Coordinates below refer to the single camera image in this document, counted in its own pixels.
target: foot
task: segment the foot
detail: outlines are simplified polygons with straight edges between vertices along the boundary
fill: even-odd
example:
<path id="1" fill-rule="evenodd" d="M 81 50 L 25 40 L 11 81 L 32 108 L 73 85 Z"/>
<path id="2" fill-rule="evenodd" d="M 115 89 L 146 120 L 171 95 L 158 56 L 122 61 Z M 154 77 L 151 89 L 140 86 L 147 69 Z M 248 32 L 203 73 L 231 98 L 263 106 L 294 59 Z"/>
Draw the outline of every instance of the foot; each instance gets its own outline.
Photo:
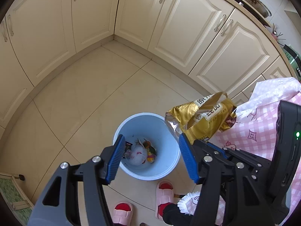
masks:
<path id="1" fill-rule="evenodd" d="M 128 202 L 120 202 L 113 211 L 113 223 L 129 226 L 133 216 L 133 205 Z"/>
<path id="2" fill-rule="evenodd" d="M 163 210 L 166 206 L 173 203 L 173 185 L 169 181 L 161 181 L 157 185 L 156 191 L 156 218 L 159 220 L 163 220 Z"/>

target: yellow wrapper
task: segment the yellow wrapper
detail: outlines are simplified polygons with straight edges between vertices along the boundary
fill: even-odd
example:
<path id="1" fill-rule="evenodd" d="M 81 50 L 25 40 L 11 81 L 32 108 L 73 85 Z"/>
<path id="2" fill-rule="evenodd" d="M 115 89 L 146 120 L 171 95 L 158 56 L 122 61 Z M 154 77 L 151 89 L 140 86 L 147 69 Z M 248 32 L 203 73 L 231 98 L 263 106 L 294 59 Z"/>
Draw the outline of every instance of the yellow wrapper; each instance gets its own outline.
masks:
<path id="1" fill-rule="evenodd" d="M 236 106 L 224 92 L 175 106 L 165 115 L 165 123 L 176 139 L 185 133 L 189 142 L 207 142 L 218 129 L 225 131 L 236 121 Z"/>

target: slipper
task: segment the slipper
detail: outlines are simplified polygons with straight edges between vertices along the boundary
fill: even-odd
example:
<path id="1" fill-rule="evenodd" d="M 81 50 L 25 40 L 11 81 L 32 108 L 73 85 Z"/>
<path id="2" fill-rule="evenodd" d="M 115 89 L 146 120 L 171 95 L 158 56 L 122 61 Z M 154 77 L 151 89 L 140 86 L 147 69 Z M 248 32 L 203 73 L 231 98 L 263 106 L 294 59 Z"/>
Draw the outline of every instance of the slipper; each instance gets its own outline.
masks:
<path id="1" fill-rule="evenodd" d="M 121 204 L 121 203 L 125 203 L 125 204 L 129 205 L 131 210 L 130 211 L 124 211 L 124 210 L 115 209 L 116 206 Z M 112 218 L 113 223 L 129 226 L 130 223 L 131 223 L 131 218 L 133 216 L 133 205 L 131 203 L 128 203 L 128 202 L 119 202 L 117 205 L 114 206 L 114 210 L 113 210 L 113 218 Z"/>
<path id="2" fill-rule="evenodd" d="M 164 184 L 164 183 L 168 183 L 170 184 L 172 187 L 173 185 L 171 184 L 171 182 L 169 181 L 160 181 L 157 185 L 157 189 L 156 189 L 156 218 L 159 220 L 163 221 L 163 218 L 159 215 L 158 213 L 158 207 L 161 204 L 165 204 L 165 203 L 173 203 L 173 195 L 174 195 L 174 191 L 173 189 L 160 189 L 160 185 Z"/>

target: baseboard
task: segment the baseboard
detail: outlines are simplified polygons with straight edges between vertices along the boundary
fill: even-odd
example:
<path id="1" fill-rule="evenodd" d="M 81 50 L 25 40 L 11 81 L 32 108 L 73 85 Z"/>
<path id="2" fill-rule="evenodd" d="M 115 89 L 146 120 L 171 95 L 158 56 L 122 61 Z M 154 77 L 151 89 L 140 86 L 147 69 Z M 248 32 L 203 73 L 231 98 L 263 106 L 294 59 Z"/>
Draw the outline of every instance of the baseboard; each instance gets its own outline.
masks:
<path id="1" fill-rule="evenodd" d="M 172 66 L 170 63 L 166 62 L 165 60 L 159 58 L 158 56 L 154 55 L 153 53 L 147 51 L 146 49 L 118 36 L 118 35 L 114 35 L 114 40 L 130 47 L 131 49 L 141 53 L 142 55 L 144 55 L 145 57 L 148 57 L 149 59 L 153 60 L 154 62 L 156 62 L 157 64 L 161 65 L 162 67 L 164 67 L 165 69 L 169 70 L 171 73 L 173 73 L 174 75 L 176 75 L 178 78 L 180 78 L 181 80 L 183 80 L 184 82 L 186 82 L 188 85 L 190 85 L 191 87 L 193 87 L 195 90 L 197 90 L 201 95 L 203 96 L 208 96 L 210 95 L 210 93 L 204 89 L 202 86 L 200 86 L 197 82 L 195 82 L 194 80 L 192 80 L 189 76 L 187 76 L 186 74 L 184 74 L 183 72 L 181 72 L 180 70 L 178 70 L 176 67 Z"/>
<path id="2" fill-rule="evenodd" d="M 30 104 L 30 102 L 38 95 L 38 93 L 52 80 L 54 79 L 58 74 L 60 74 L 62 71 L 64 71 L 66 68 L 68 68 L 71 64 L 79 60 L 81 57 L 85 56 L 89 52 L 93 51 L 94 49 L 100 47 L 101 45 L 104 45 L 108 43 L 109 41 L 114 39 L 114 35 L 110 35 L 86 48 L 79 51 L 69 59 L 67 59 L 65 62 L 61 63 L 57 68 L 55 68 L 52 72 L 50 72 L 37 86 L 34 87 L 34 89 L 27 95 L 27 97 L 23 100 L 23 102 L 19 105 L 19 107 L 16 109 L 15 113 L 13 114 L 12 118 L 9 120 L 4 133 L 2 137 L 0 138 L 0 153 L 1 150 L 12 131 L 15 123 L 23 113 L 23 111 L 26 109 L 26 107 Z"/>

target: green appliance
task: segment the green appliance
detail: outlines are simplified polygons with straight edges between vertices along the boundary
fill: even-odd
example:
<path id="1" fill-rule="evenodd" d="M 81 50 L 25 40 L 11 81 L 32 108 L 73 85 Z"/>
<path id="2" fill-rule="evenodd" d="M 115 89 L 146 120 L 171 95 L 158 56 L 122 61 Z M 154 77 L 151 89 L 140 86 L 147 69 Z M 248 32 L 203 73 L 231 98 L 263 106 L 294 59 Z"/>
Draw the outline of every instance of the green appliance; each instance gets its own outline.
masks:
<path id="1" fill-rule="evenodd" d="M 284 45 L 282 49 L 290 65 L 293 67 L 298 81 L 301 81 L 301 56 L 291 46 Z"/>

